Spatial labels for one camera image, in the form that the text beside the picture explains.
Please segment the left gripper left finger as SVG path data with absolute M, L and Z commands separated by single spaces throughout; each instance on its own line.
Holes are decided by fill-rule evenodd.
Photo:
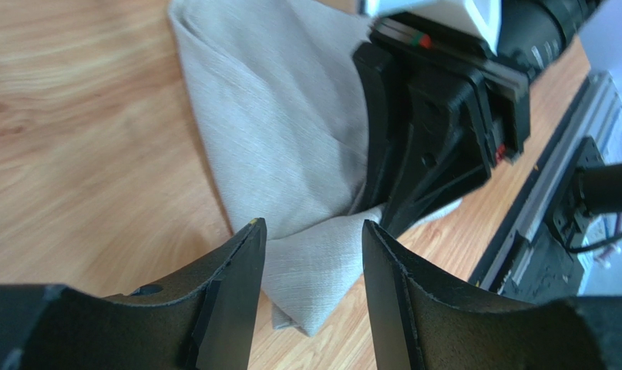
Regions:
M 246 369 L 266 239 L 253 219 L 128 295 L 0 284 L 0 369 Z

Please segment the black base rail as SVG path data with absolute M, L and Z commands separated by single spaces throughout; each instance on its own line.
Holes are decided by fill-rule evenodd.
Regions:
M 530 303 L 584 292 L 622 239 L 622 102 L 608 72 L 583 81 L 469 283 Z

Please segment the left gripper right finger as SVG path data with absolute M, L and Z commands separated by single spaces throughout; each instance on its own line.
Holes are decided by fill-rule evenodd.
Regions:
M 372 220 L 362 257 L 380 369 L 622 369 L 622 297 L 505 298 L 411 252 Z

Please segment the beige cloth napkin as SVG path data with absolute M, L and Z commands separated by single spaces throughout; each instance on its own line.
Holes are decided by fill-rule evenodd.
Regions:
M 170 22 L 230 224 L 267 224 L 276 329 L 316 335 L 362 273 L 368 124 L 351 53 L 370 21 L 316 1 L 173 1 Z

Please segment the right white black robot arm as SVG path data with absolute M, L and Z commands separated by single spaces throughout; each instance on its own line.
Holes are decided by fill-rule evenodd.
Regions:
M 598 1 L 498 1 L 490 45 L 454 11 L 379 18 L 352 59 L 365 94 L 368 164 L 357 211 L 399 236 L 484 185 L 530 136 L 530 86 Z

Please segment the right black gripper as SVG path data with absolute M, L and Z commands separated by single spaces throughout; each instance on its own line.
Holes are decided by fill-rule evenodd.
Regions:
M 523 153 L 530 136 L 532 67 L 525 57 L 495 55 L 480 37 L 410 12 L 378 18 L 370 40 L 411 65 L 477 71 L 475 79 L 416 76 L 408 93 L 407 72 L 390 52 L 363 42 L 352 56 L 368 116 L 357 211 L 388 201 L 380 224 L 398 237 L 490 178 L 486 119 L 499 126 L 490 145 L 498 155 L 513 162 Z M 419 60 L 411 61 L 413 56 Z

